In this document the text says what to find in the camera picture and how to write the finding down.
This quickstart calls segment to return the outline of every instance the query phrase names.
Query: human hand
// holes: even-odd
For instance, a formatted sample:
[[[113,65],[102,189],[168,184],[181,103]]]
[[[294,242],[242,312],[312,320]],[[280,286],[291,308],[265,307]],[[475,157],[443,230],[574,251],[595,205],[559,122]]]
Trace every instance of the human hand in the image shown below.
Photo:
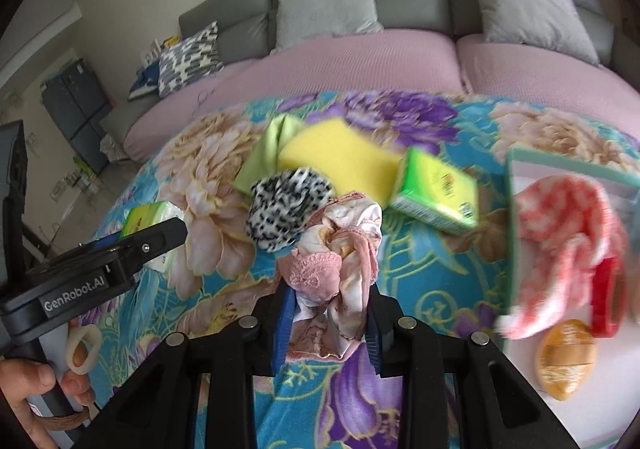
[[[77,326],[74,320],[71,326]],[[84,344],[79,344],[74,352],[73,362],[82,365],[87,356]],[[7,359],[0,361],[0,387],[14,415],[38,449],[58,449],[58,445],[49,436],[31,411],[26,398],[30,395],[42,395],[56,384],[53,370],[40,363],[25,359]],[[73,397],[81,405],[95,402],[95,393],[89,383],[89,375],[76,375],[67,371],[60,382],[62,391]]]

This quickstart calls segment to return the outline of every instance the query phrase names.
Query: red and white fuzzy cloth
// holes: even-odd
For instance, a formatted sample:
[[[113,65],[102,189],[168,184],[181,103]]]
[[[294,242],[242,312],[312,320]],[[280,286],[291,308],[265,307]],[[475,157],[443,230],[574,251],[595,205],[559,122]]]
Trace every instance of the red and white fuzzy cloth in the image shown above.
[[[516,194],[515,202],[519,236],[535,241],[539,250],[516,304],[495,328],[508,339],[524,339],[590,303],[596,267],[624,254],[627,238],[606,190],[594,178],[542,178]]]

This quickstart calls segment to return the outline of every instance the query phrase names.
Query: pink seat cushion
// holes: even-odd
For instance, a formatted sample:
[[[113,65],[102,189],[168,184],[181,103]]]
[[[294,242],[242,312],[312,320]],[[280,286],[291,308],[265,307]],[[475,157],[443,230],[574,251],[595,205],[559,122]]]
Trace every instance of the pink seat cushion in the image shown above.
[[[226,66],[159,102],[131,128],[124,147],[145,161],[194,118],[269,96],[323,91],[462,92],[456,45],[443,34],[388,30],[319,38],[295,48]]]
[[[457,46],[472,93],[571,111],[640,138],[640,93],[611,70],[541,48],[485,43],[478,34]]]

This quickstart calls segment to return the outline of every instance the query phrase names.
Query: pink cloth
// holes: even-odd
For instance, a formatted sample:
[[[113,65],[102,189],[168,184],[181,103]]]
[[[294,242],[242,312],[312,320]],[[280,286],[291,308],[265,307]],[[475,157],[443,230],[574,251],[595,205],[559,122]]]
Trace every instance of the pink cloth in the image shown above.
[[[230,64],[221,74],[168,96],[136,122],[124,144],[131,158],[151,158],[198,116],[267,96],[377,88],[463,91],[453,41],[420,30],[314,39],[262,60]]]
[[[524,339],[591,302],[598,265],[626,251],[626,231],[602,185],[577,174],[542,178],[516,194],[518,235],[538,246],[533,270],[496,329]]]
[[[457,43],[466,87],[593,118],[640,138],[640,94],[612,71],[519,44]]]
[[[359,346],[369,287],[378,277],[382,209],[371,198],[349,193],[317,210],[293,251],[276,261],[296,291],[289,360],[342,362]]]
[[[138,162],[151,158],[169,139],[194,121],[200,105],[223,82],[244,72],[257,61],[249,59],[230,64],[215,75],[205,77],[162,99],[131,127],[123,144],[126,153]]]

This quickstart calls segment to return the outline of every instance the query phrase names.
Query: gray cabinet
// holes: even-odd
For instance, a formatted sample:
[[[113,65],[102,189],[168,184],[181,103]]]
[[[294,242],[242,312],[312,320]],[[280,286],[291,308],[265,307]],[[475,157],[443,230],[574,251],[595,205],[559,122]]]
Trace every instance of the gray cabinet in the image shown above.
[[[75,61],[43,85],[42,103],[75,152],[100,174],[109,161],[100,152],[99,122],[111,106],[95,74]]]

